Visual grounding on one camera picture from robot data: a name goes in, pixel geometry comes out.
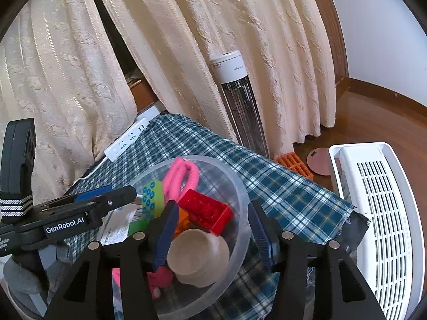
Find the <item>grey gloved hand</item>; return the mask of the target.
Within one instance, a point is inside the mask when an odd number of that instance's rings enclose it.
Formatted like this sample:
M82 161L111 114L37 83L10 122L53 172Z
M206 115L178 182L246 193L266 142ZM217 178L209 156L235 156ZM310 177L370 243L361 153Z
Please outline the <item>grey gloved hand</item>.
M71 265L69 246L63 241L9 257L3 275L17 311L29 319L42 319Z

